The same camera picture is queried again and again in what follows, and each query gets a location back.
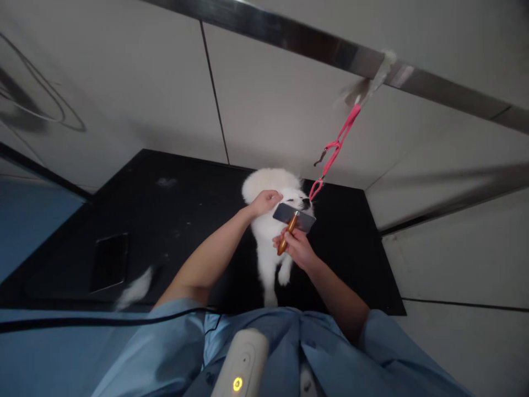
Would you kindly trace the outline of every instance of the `black rubber mat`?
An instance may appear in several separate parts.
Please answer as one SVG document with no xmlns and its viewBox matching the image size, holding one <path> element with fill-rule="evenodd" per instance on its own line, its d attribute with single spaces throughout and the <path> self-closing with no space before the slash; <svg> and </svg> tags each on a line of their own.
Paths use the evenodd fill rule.
<svg viewBox="0 0 529 397">
<path fill-rule="evenodd" d="M 0 286 L 0 306 L 28 309 L 113 310 L 129 281 L 156 268 L 147 296 L 130 311 L 156 302 L 180 266 L 244 202 L 252 170 L 142 150 Z M 312 181 L 306 181 L 308 191 Z M 405 315 L 395 279 L 364 192 L 326 184 L 309 233 L 316 254 L 371 308 Z M 128 233 L 126 283 L 89 293 L 95 242 Z M 279 305 L 326 312 L 305 273 L 293 266 L 290 284 L 276 283 Z M 262 307 L 256 242 L 248 229 L 214 288 L 210 304 L 226 313 Z"/>
</svg>

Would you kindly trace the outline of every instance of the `grooming loop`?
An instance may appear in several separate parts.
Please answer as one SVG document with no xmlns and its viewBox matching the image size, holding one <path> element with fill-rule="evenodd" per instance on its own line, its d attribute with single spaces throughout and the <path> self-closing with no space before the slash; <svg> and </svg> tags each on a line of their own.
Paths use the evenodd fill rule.
<svg viewBox="0 0 529 397">
<path fill-rule="evenodd" d="M 332 163 L 334 163 L 334 160 L 336 160 L 336 157 L 338 156 L 338 153 L 340 150 L 342 150 L 343 141 L 347 137 L 347 134 L 351 130 L 351 127 L 353 126 L 354 120 L 357 118 L 358 114 L 360 113 L 360 110 L 362 108 L 360 105 L 354 105 L 353 109 L 351 110 L 351 113 L 349 113 L 349 116 L 347 117 L 347 120 L 345 124 L 342 127 L 342 130 L 338 134 L 338 138 L 336 138 L 335 141 L 329 142 L 325 149 L 323 149 L 323 152 L 321 153 L 320 159 L 314 163 L 314 166 L 316 166 L 318 163 L 323 161 L 323 158 L 325 157 L 325 154 L 327 154 L 327 151 L 334 148 L 334 152 L 332 153 L 331 158 L 327 161 L 327 164 L 325 164 L 325 167 L 323 167 L 323 172 L 321 174 L 321 177 L 314 182 L 312 185 L 312 189 L 310 190 L 309 194 L 309 200 L 312 201 L 314 199 L 314 196 L 320 191 L 321 186 L 323 185 L 323 179 L 325 178 L 325 175 L 327 175 L 327 172 L 330 170 Z"/>
<path fill-rule="evenodd" d="M 357 118 L 358 114 L 360 113 L 360 110 L 362 110 L 362 107 L 367 103 L 367 101 L 371 98 L 375 91 L 378 90 L 378 88 L 383 84 L 396 60 L 397 56 L 394 52 L 384 51 L 384 59 L 382 60 L 382 64 L 380 65 L 378 72 L 376 72 L 375 78 L 371 82 L 369 82 L 368 91 L 365 93 L 365 95 L 360 94 L 357 96 L 353 109 L 351 110 L 351 113 L 349 113 L 349 116 L 347 117 L 346 123 L 343 125 L 342 130 L 338 134 L 338 138 L 336 138 L 335 141 L 329 142 L 327 144 L 327 146 L 325 147 L 325 149 L 323 149 L 323 152 L 321 153 L 320 159 L 316 163 L 314 163 L 314 166 L 316 166 L 318 163 L 322 162 L 323 158 L 325 157 L 325 154 L 327 154 L 327 151 L 334 148 L 334 153 L 332 153 L 331 158 L 327 161 L 325 167 L 323 167 L 321 177 L 316 180 L 312 185 L 312 189 L 310 190 L 309 194 L 310 201 L 312 201 L 314 199 L 314 196 L 316 196 L 316 194 L 321 190 L 321 186 L 323 186 L 323 179 L 331 168 L 332 163 L 334 163 L 334 160 L 336 160 L 338 153 L 340 152 L 340 150 L 342 150 L 343 141 L 351 130 L 354 120 Z"/>
</svg>

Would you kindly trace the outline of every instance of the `metal clip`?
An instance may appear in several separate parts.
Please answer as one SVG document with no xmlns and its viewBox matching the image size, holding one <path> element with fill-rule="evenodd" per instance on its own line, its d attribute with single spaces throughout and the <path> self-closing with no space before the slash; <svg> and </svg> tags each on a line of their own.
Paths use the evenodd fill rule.
<svg viewBox="0 0 529 397">
<path fill-rule="evenodd" d="M 321 157 L 320 157 L 320 159 L 319 159 L 316 163 L 314 163 L 314 167 L 316 166 L 316 164 L 321 163 L 321 162 L 323 161 L 323 158 L 325 157 L 325 154 L 326 154 L 326 153 L 327 153 L 327 148 L 325 148 L 325 149 L 323 150 L 323 152 L 321 152 Z"/>
</svg>

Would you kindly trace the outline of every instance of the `blue shirt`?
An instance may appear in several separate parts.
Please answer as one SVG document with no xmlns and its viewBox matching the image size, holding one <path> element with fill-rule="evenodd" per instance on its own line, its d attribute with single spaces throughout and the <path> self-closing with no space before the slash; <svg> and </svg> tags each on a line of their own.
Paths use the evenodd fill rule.
<svg viewBox="0 0 529 397">
<path fill-rule="evenodd" d="M 197 307 L 181 299 L 149 317 Z M 233 336 L 245 328 L 256 328 L 269 341 L 260 396 L 299 395 L 303 355 L 329 397 L 471 395 L 379 310 L 370 312 L 354 347 L 328 315 L 263 308 L 220 318 L 191 313 L 140 327 L 93 397 L 210 396 Z"/>
</svg>

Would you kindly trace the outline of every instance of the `person's right hand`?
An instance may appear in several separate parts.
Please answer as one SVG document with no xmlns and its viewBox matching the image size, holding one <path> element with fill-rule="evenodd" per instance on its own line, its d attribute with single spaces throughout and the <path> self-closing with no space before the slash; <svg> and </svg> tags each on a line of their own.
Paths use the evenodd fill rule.
<svg viewBox="0 0 529 397">
<path fill-rule="evenodd" d="M 285 236 L 287 241 L 287 254 L 289 254 L 294 262 L 301 267 L 305 272 L 309 267 L 317 266 L 321 263 L 321 259 L 312 250 L 305 233 L 298 229 L 294 229 L 292 234 L 287 232 L 287 228 L 281 231 L 281 235 L 272 239 L 274 248 L 277 248 L 281 243 L 282 237 Z"/>
</svg>

